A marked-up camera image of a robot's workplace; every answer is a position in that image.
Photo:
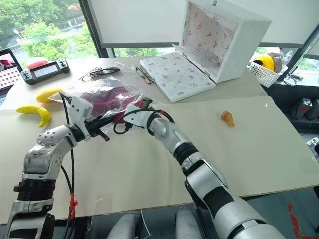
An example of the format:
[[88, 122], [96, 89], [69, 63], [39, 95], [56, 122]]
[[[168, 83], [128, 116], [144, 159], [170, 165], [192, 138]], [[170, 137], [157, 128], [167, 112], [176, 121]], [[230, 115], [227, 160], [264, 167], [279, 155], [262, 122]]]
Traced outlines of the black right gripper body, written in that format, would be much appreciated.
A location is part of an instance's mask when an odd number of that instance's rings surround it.
[[143, 98], [141, 101], [140, 101], [140, 109], [148, 109], [150, 107], [150, 104], [153, 102], [152, 99], [150, 98]]

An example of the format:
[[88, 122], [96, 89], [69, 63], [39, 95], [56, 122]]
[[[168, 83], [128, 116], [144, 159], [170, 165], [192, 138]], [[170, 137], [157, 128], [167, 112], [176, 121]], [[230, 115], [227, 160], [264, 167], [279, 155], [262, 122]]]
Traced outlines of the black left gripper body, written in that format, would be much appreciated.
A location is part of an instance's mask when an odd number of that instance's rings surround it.
[[90, 137], [102, 136], [100, 128], [101, 119], [84, 120], [85, 128], [87, 129]]

